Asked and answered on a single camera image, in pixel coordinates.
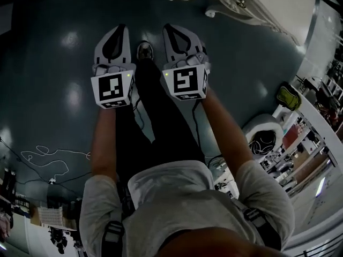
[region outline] dark green floor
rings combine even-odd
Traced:
[[[0,37],[0,132],[10,131],[17,152],[35,151],[36,145],[88,152],[98,107],[91,87],[93,52],[103,35],[120,23],[130,30],[132,54],[145,39],[155,49],[158,66],[165,63],[161,31],[166,23],[181,25],[206,43],[212,63],[211,87],[242,126],[253,116],[272,113],[275,91],[291,80],[303,58],[288,37],[260,26],[249,26],[228,17],[204,15],[215,0],[18,0],[14,4],[12,32]],[[178,102],[192,130],[192,101]],[[153,139],[143,113],[145,134]],[[201,108],[197,110],[200,136],[206,156],[218,155],[218,148]],[[37,179],[34,171],[16,161],[17,180]],[[83,156],[61,154],[70,171],[57,182],[90,170]],[[52,159],[33,159],[44,164]],[[37,168],[45,179],[63,172],[56,163]],[[88,177],[64,185],[82,195]],[[17,191],[45,199],[47,188],[72,196],[60,186],[31,182]]]

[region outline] person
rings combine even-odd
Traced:
[[[93,176],[85,184],[80,216],[87,254],[283,256],[280,249],[294,229],[291,201],[252,160],[243,132],[213,90],[208,89],[202,106],[237,183],[239,201],[214,190],[202,150],[160,84],[148,42],[139,45],[137,57],[135,82],[155,140],[144,136],[131,105],[100,109],[91,151]],[[128,183],[136,208],[125,219],[118,177]],[[251,211],[262,223],[247,219]]]

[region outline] gray t-shirt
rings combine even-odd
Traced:
[[[282,187],[256,161],[242,165],[235,179],[239,201],[264,212],[281,237],[282,247],[294,230],[294,211]],[[263,245],[256,228],[224,193],[215,191],[212,174],[199,161],[178,161],[142,171],[129,181],[136,211],[123,221],[124,257],[153,257],[163,242],[180,230],[218,226]],[[89,256],[101,256],[101,241],[110,221],[121,221],[116,185],[106,176],[85,184],[80,234]]]

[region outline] shoe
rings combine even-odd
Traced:
[[[154,51],[150,45],[149,42],[147,41],[141,41],[137,48],[137,59],[142,60],[142,59],[154,59]]]

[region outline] forearm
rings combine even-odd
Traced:
[[[252,160],[247,140],[241,128],[212,90],[207,91],[207,97],[202,104],[218,147],[235,177],[240,166],[246,161]]]
[[[93,175],[106,175],[116,182],[116,111],[100,109],[91,151]]]

